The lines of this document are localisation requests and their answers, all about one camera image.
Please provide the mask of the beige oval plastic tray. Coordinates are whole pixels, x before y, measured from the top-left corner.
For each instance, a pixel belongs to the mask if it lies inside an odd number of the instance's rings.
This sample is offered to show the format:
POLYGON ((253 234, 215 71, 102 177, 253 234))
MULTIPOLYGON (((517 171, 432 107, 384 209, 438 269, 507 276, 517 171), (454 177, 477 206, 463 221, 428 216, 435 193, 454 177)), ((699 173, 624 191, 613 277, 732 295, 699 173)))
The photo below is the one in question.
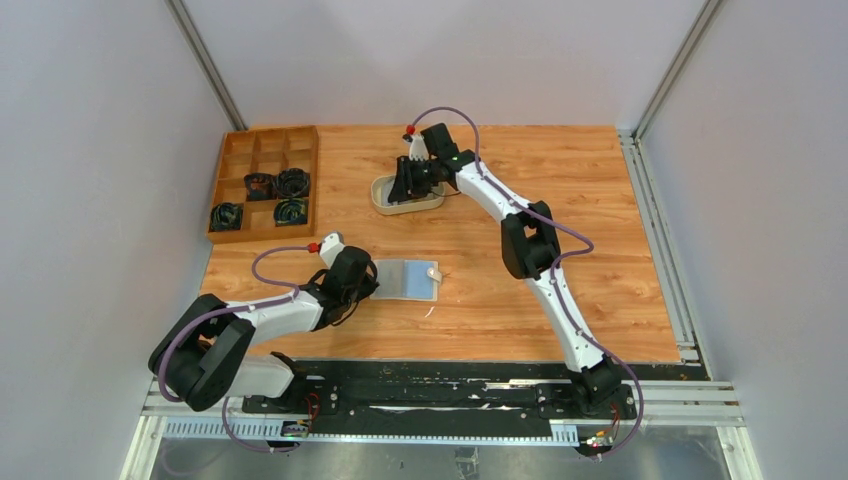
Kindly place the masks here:
POLYGON ((390 202, 389 194, 394 185, 394 175, 377 177, 370 187, 370 198, 373 208, 385 216, 402 215, 438 208, 444 203, 446 190, 443 185, 437 185, 431 193, 423 198, 390 202))

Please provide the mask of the beige leather card holder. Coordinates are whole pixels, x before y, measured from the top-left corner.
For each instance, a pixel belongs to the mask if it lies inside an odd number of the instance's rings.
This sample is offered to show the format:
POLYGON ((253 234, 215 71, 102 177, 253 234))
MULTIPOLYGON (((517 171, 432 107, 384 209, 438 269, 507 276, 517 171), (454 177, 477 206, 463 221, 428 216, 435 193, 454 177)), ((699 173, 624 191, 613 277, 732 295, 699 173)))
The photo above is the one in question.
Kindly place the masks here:
POLYGON ((436 261, 376 260, 378 286, 373 300, 436 302, 443 274, 436 261))

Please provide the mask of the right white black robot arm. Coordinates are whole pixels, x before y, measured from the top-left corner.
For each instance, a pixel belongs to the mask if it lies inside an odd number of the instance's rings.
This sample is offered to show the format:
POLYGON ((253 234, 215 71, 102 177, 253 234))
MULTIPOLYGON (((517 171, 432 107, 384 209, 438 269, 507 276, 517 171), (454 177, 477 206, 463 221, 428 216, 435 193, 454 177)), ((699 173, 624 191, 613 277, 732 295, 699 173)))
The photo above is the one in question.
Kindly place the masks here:
POLYGON ((409 125, 403 139, 409 152, 396 161, 389 201, 419 200, 443 183, 473 199, 499 224, 507 271, 530 289, 555 332, 570 380, 567 399, 585 415, 631 407, 630 390, 611 355, 592 337, 568 288, 559 226, 549 206, 515 194, 476 152, 460 150, 443 123, 423 130, 409 125))

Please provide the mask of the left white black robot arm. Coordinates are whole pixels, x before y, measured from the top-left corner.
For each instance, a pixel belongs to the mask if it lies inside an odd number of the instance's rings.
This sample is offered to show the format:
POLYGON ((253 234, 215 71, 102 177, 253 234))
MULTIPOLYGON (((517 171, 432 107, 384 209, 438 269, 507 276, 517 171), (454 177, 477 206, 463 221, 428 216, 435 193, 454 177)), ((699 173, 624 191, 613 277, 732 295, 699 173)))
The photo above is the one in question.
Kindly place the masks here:
POLYGON ((280 398, 304 377, 289 357, 251 355, 271 339, 315 332, 343 322, 378 286, 370 254, 327 241, 306 246, 324 268, 307 283, 286 283, 286 293, 264 299, 226 302, 214 294, 197 297, 148 359, 162 396, 205 411, 229 397, 280 398))

